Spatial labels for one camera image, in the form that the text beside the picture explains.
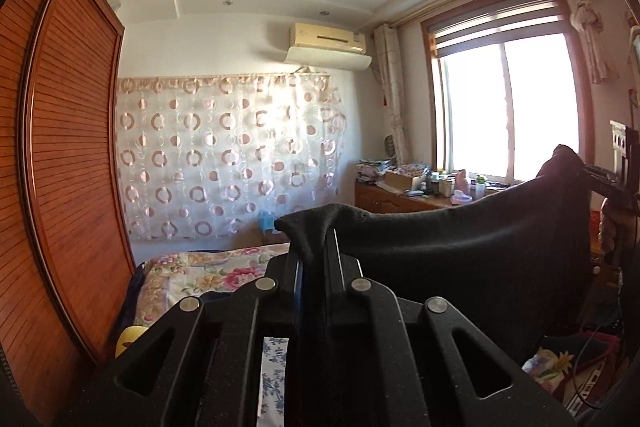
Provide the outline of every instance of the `louvered door panel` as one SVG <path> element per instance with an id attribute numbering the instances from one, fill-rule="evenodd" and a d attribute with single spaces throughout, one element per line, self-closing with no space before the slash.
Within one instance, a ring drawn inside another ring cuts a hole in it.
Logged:
<path id="1" fill-rule="evenodd" d="M 54 0 L 49 12 L 32 78 L 36 225 L 65 308 L 101 359 L 131 276 L 111 179 L 120 36 L 94 0 Z"/>
<path id="2" fill-rule="evenodd" d="M 52 304 L 20 203 L 17 107 L 22 71 L 43 0 L 0 9 L 0 342 L 27 406 L 48 425 L 90 364 Z"/>

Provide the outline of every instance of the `bed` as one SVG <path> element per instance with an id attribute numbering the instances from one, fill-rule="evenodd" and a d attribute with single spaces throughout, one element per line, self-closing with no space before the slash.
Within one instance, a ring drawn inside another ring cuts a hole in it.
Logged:
<path id="1" fill-rule="evenodd" d="M 191 251 L 163 255 L 138 267 L 123 307 L 123 326 L 151 326 L 180 299 L 204 292 L 233 293 L 262 277 L 273 257 L 289 243 L 230 251 Z M 287 339 L 267 337 L 262 352 L 262 396 L 258 427 L 282 427 Z"/>

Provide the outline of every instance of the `hand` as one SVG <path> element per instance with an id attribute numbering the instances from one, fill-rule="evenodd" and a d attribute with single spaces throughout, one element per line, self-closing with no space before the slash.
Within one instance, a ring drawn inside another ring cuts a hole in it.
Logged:
<path id="1" fill-rule="evenodd" d="M 602 202 L 598 240 L 603 252 L 613 251 L 616 241 L 623 241 L 625 249 L 633 248 L 637 228 L 636 216 L 631 211 L 613 206 L 608 199 Z"/>

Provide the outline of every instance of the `wall curtain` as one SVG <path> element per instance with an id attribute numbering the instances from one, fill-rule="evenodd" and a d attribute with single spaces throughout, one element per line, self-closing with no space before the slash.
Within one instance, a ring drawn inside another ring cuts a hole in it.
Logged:
<path id="1" fill-rule="evenodd" d="M 228 237 L 337 196 L 346 117 L 325 74 L 118 81 L 116 153 L 133 240 Z"/>
<path id="2" fill-rule="evenodd" d="M 396 160 L 400 165 L 410 163 L 412 161 L 411 148 L 404 129 L 404 80 L 402 78 L 398 31 L 383 24 L 375 29 L 373 36 L 376 42 L 382 89 L 385 93 L 391 120 Z"/>
<path id="3" fill-rule="evenodd" d="M 602 19 L 590 0 L 568 0 L 572 8 L 571 24 L 580 33 L 591 84 L 601 84 L 611 78 L 600 39 Z"/>

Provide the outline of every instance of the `yellowed air conditioner unit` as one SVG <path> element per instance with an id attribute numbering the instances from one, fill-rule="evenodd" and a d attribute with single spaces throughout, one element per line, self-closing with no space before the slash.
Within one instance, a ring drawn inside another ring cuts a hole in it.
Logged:
<path id="1" fill-rule="evenodd" d="M 338 28 L 296 23 L 285 62 L 302 66 L 362 71 L 371 64 L 365 36 Z"/>

